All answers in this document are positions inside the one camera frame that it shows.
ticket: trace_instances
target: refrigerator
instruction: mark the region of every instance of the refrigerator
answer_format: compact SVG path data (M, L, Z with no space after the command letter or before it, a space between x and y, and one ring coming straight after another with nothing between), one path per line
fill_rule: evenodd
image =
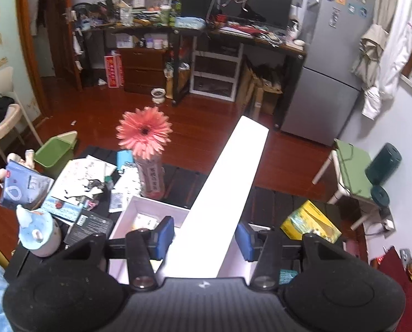
M308 0L300 39L307 57L281 130L324 145L341 133L362 81L351 72L375 0Z

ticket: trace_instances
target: table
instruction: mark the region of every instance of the table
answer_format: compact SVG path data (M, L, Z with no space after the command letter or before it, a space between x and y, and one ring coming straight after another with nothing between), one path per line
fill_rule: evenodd
M315 175L312 183L316 185L331 164L334 166L337 189L328 204L336 204L343 196L358 200L360 209L366 213L351 226L351 230L356 230L379 210L371 197L372 184L365 174L371 158L366 151L358 147L337 139L335 143L336 148L329 153L329 157Z
M275 129L280 129L281 125L283 124L284 118L286 116L287 109L289 108L289 104L292 101L292 97L295 92L296 85L298 83L298 79L300 78L301 71L303 69L304 60L306 58L306 51L302 51L300 48L295 48L293 46L289 46L286 44L274 45L271 42L258 38L258 37L243 37L237 36L234 34L230 34L226 31L220 30L211 30L209 28L205 30L192 30L189 28L173 28L168 26L146 26L146 27L133 27L133 26L121 26L121 27L106 27L106 28L92 28L90 30L82 31L83 33L83 48L86 50L86 63L89 65L89 70L92 74L92 79L95 81L95 76L92 72L92 68L90 67L89 61L89 54L87 52L87 46L84 39L84 36L90 32L94 31L101 31L103 33L103 42L105 53L109 52L109 49L106 47L105 36L106 32L109 33L127 33L133 35L135 33L167 33L172 41L174 51L174 79L173 79L173 86L178 86L179 80L179 52L180 52L180 43L182 36L193 36L199 37L203 34L206 35L214 35L219 36L221 39L231 39L233 41L237 41L244 45L252 45L258 46L261 48L265 48L271 51L283 53L286 55L284 60L284 86L282 86L283 94L281 98L279 98L277 106L274 111L274 127ZM182 88L178 91L178 88L174 88L174 98L172 100L172 105L178 105L183 97L189 92L188 86Z
M116 151L90 146L81 153L79 158L85 158L88 154L108 163L117 164ZM162 202L190 209L208 176L200 172L189 171L172 165L164 165L164 169L164 182L167 190ZM118 178L119 175L115 171L114 174L112 174L112 179L116 182ZM275 226L275 228L279 228L283 221L306 200L304 197L292 196L286 193L253 186L246 201L242 219L261 226ZM117 221L120 212L109 214L109 201L110 195L104 193L99 205L93 211ZM312 202L341 230L342 219L337 206L317 201ZM68 225L60 223L60 228L65 234ZM283 234L283 239L287 241L287 245L296 246L301 244L300 241L290 240L283 231L280 232ZM338 239L337 244L342 244L342 238ZM28 274L34 270L39 264L43 263L44 260L45 259L30 253L20 244L17 246L9 266L6 268L4 277L10 283L17 277ZM297 265L298 263L297 260L287 260L283 268L299 270L300 266Z

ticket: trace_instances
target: plush toy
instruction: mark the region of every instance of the plush toy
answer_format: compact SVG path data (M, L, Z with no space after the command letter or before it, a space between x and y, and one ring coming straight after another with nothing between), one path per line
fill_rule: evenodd
M23 165L24 167L27 167L31 170L35 171L35 162L34 162L34 156L35 156L35 152L33 149L28 149L26 150L25 153L25 158L26 160L23 160L19 155L17 154L9 154L7 156L7 162L9 163L9 161L15 161L17 163L19 163L20 165ZM0 181L3 181L6 177L6 169L1 168L0 169Z

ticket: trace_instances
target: wooden drawer cabinet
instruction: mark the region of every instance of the wooden drawer cabinet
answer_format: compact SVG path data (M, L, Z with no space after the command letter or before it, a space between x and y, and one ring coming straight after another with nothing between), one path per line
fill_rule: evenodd
M119 48L125 77L125 91L149 94L153 88L165 88L166 50Z

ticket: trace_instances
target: doorway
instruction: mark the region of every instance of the doorway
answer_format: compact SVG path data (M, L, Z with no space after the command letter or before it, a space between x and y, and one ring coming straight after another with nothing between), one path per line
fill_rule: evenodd
M71 0L16 2L20 41L32 89L42 114L50 116L47 91L57 79L64 80L70 88L82 90L69 23Z

